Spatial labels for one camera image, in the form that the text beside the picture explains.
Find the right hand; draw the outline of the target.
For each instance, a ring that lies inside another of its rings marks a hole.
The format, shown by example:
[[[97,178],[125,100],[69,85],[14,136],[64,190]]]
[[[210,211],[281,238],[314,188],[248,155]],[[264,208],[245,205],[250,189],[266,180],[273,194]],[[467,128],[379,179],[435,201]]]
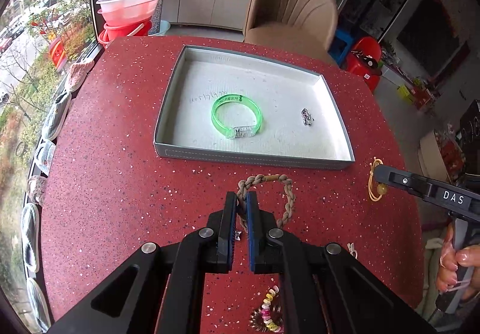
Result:
[[[456,251],[452,244],[453,236],[453,224],[449,224],[442,244],[436,288],[441,294],[447,292],[458,282],[459,267],[473,267],[470,284],[462,296],[462,300],[467,302],[479,295],[480,249],[479,245],[473,245]]]

